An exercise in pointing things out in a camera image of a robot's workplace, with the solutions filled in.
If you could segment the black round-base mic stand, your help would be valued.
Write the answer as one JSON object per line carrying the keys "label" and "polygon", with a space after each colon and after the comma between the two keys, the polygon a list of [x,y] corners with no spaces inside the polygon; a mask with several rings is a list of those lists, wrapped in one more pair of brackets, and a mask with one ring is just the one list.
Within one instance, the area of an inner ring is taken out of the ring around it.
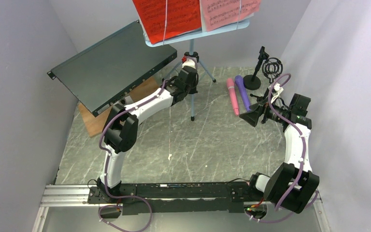
{"label": "black round-base mic stand", "polygon": [[253,74],[246,75],[243,78],[243,84],[244,84],[246,89],[257,90],[257,89],[260,88],[261,81],[257,77],[257,74],[258,74],[260,68],[262,67],[263,62],[265,60],[267,60],[268,58],[269,58],[269,54],[265,51],[265,47],[262,46],[260,51],[259,51],[258,62],[257,62],[257,65],[254,69]]}

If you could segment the purple microphone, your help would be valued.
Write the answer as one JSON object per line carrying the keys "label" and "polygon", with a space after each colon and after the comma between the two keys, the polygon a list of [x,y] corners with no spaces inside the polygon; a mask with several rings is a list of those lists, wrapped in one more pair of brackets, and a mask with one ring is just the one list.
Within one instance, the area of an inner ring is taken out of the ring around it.
{"label": "purple microphone", "polygon": [[250,109],[251,103],[250,103],[248,94],[246,92],[246,88],[244,86],[243,77],[240,76],[240,75],[237,75],[237,76],[235,76],[234,81],[235,81],[236,86],[238,87],[238,90],[239,90],[239,93],[240,93],[240,96],[242,98],[242,101],[243,101],[243,104],[244,104],[244,107],[245,107],[246,111],[250,111],[251,110]]}

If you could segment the pink microphone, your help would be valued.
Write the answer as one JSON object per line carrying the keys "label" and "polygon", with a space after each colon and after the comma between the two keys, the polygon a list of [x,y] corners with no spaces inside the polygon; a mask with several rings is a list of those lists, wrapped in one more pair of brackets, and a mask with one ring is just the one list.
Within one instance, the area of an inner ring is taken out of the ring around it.
{"label": "pink microphone", "polygon": [[226,84],[227,84],[228,94],[230,97],[230,102],[231,102],[233,112],[236,116],[238,116],[240,114],[240,111],[239,111],[239,105],[238,105],[238,101],[237,101],[237,97],[235,93],[234,80],[232,78],[228,78],[226,80]]}

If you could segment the black tripod mic stand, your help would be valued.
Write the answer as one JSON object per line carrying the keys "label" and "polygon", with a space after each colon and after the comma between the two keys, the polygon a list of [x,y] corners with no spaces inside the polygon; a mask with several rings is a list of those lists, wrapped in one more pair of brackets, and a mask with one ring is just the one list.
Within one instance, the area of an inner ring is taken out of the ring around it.
{"label": "black tripod mic stand", "polygon": [[261,66],[263,75],[272,84],[283,72],[283,64],[278,58],[268,58]]}

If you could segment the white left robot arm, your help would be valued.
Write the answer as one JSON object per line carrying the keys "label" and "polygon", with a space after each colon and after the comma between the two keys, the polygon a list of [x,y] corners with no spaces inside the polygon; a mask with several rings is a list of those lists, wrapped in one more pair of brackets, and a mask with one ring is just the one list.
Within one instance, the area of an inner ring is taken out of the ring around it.
{"label": "white left robot arm", "polygon": [[194,93],[198,79],[196,65],[186,62],[177,76],[164,80],[154,93],[136,103],[112,107],[99,142],[106,156],[103,172],[97,180],[100,196],[107,203],[115,202],[121,195],[122,166],[126,152],[136,143],[138,126],[155,113]]}

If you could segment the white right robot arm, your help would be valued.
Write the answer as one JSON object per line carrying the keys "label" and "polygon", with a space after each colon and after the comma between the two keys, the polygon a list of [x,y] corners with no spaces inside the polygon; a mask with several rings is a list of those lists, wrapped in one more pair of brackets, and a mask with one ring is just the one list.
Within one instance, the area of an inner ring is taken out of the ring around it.
{"label": "white right robot arm", "polygon": [[319,176],[309,161],[309,137],[312,121],[307,118],[311,99],[294,94],[289,106],[269,104],[267,96],[257,97],[249,111],[240,115],[255,127],[273,120],[282,124],[285,137],[285,159],[272,176],[256,173],[250,178],[247,195],[253,201],[261,198],[293,213],[301,213],[314,195]]}

